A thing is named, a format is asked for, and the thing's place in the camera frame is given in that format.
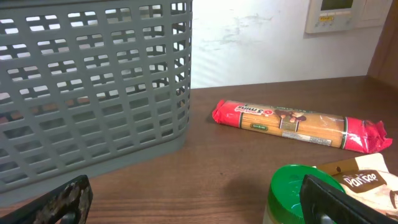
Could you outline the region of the grey plastic lattice basket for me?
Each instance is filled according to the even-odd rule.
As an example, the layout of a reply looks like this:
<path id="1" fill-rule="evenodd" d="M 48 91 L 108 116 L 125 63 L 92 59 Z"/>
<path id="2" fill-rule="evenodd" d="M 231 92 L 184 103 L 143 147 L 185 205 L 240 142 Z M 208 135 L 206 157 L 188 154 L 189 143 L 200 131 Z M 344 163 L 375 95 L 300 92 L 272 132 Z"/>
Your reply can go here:
<path id="1" fill-rule="evenodd" d="M 1 205 L 179 150 L 193 4 L 1 2 Z"/>

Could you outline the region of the beige brown snack pouch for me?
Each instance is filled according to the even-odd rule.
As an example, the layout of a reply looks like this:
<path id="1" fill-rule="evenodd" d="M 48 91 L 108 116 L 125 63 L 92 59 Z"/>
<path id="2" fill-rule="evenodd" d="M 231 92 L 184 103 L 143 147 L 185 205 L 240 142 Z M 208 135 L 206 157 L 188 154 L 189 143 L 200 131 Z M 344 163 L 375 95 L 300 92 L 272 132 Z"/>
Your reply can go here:
<path id="1" fill-rule="evenodd" d="M 317 169 L 337 180 L 350 197 L 397 220 L 397 176 L 389 172 L 382 154 L 331 162 Z"/>

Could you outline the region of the red spaghetti packet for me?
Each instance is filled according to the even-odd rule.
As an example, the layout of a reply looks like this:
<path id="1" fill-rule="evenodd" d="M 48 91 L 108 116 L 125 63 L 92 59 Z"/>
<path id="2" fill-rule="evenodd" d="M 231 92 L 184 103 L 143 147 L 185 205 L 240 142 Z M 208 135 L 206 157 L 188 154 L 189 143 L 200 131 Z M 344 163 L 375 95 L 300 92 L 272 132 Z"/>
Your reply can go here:
<path id="1" fill-rule="evenodd" d="M 308 110 L 221 100 L 212 118 L 218 124 L 365 154 L 392 144 L 382 121 Z"/>

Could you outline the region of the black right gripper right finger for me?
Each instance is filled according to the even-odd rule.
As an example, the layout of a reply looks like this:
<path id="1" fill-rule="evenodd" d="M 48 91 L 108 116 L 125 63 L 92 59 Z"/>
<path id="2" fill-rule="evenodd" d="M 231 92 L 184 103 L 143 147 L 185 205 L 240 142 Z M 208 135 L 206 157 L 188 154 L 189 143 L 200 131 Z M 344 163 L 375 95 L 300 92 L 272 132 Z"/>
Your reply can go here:
<path id="1" fill-rule="evenodd" d="M 300 204 L 306 224 L 397 224 L 314 175 L 303 178 Z"/>

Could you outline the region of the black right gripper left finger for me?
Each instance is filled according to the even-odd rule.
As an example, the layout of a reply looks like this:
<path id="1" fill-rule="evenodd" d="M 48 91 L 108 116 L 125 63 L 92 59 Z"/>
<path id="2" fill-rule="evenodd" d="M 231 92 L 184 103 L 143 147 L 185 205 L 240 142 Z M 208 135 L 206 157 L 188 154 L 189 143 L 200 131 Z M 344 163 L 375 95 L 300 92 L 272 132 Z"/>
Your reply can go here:
<path id="1" fill-rule="evenodd" d="M 85 224 L 93 200 L 87 175 L 79 175 L 1 217 L 2 224 Z"/>

